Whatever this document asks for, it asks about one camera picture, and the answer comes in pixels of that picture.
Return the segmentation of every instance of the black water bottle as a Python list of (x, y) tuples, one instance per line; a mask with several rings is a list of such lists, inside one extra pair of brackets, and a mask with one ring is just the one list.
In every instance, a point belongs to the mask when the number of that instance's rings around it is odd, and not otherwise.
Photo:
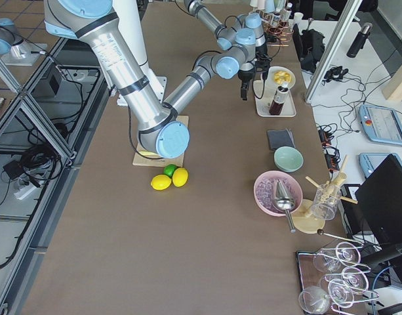
[(353, 40), (353, 43), (346, 53), (346, 55), (350, 58), (355, 58), (360, 49), (364, 48), (365, 41), (370, 35), (370, 31), (372, 29), (371, 23), (364, 23), (361, 31), (358, 32), (357, 36)]

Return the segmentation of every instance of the pink bowl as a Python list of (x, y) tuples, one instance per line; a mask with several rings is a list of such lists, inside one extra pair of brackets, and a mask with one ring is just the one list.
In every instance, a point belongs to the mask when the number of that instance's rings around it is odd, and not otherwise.
[(265, 207), (264, 204), (262, 204), (256, 193), (258, 192), (258, 187), (261, 182), (265, 183), (267, 180), (271, 181), (271, 186), (274, 187), (274, 182), (275, 180), (282, 180), (283, 183), (287, 186), (289, 192), (292, 194), (294, 200), (295, 200), (295, 206), (294, 209), (291, 210), (290, 212), (293, 213), (295, 212), (301, 205), (301, 201), (303, 200), (303, 191), (301, 190), (300, 184), (290, 175), (280, 172), (280, 171), (268, 171), (263, 174), (261, 174), (256, 181), (254, 182), (254, 188), (253, 188), (253, 194), (254, 194), (254, 199), (256, 200), (256, 203), (258, 204), (259, 208), (263, 210), (263, 212), (273, 215), (275, 217), (284, 217), (285, 214), (280, 212), (278, 209), (276, 209), (273, 205)]

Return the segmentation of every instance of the blue cable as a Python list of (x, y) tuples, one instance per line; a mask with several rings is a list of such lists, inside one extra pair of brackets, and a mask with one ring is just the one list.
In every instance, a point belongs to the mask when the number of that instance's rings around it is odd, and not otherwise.
[[(375, 287), (376, 287), (376, 282), (377, 282), (377, 280), (379, 279), (379, 277), (381, 276), (381, 274), (382, 274), (383, 272), (385, 272), (387, 269), (390, 269), (391, 267), (392, 267), (392, 266), (385, 267), (385, 269), (383, 269), (382, 271), (380, 271), (380, 272), (377, 274), (377, 276), (374, 278), (374, 282), (372, 283), (372, 287), (371, 287), (371, 290), (372, 290), (372, 291), (374, 291), (374, 289), (375, 289)], [(377, 315), (377, 314), (376, 314), (376, 303), (374, 303), (374, 300), (371, 301), (371, 308), (372, 308), (372, 314), (373, 314), (373, 315)]]

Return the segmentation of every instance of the green bowl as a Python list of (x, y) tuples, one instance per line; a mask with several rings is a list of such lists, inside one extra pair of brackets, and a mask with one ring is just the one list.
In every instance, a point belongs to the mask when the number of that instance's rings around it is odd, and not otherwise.
[(275, 151), (273, 156), (276, 166), (287, 173), (295, 172), (303, 166), (303, 156), (290, 146), (282, 146)]

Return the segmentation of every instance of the brown bottle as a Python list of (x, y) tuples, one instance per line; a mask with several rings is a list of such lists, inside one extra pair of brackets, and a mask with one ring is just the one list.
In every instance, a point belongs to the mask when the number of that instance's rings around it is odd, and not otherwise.
[(269, 108), (269, 114), (278, 116), (282, 107), (284, 106), (285, 100), (288, 95), (288, 82), (282, 83), (282, 85), (278, 86), (275, 95), (273, 96), (273, 101), (271, 107)]

